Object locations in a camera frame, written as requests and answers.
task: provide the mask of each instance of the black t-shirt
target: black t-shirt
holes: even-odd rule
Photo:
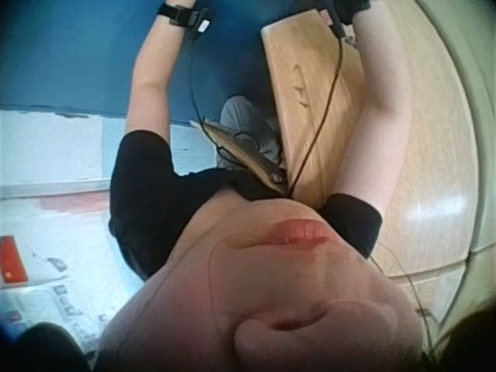
[[[126,135],[112,175],[109,227],[127,264],[144,280],[155,274],[193,215],[226,186],[248,201],[283,198],[244,170],[178,176],[163,138],[144,130]],[[371,255],[382,225],[374,207],[336,194],[317,212],[362,256]]]

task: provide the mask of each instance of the hand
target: hand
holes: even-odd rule
[[[334,7],[336,13],[345,25],[350,25],[353,17],[370,8],[370,0],[318,0],[326,9]]]
[[[184,6],[185,8],[193,8],[195,6],[196,0],[165,0],[167,5],[171,6]]]

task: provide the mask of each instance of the red object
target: red object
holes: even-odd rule
[[[26,270],[22,265],[19,251],[13,236],[0,238],[0,269],[6,284],[24,283],[28,281]]]

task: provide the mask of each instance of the black wrist strap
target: black wrist strap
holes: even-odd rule
[[[195,24],[193,9],[188,9],[180,5],[170,6],[164,3],[160,9],[158,9],[158,14],[159,16],[162,15],[170,18],[171,25],[181,26],[185,29]]]

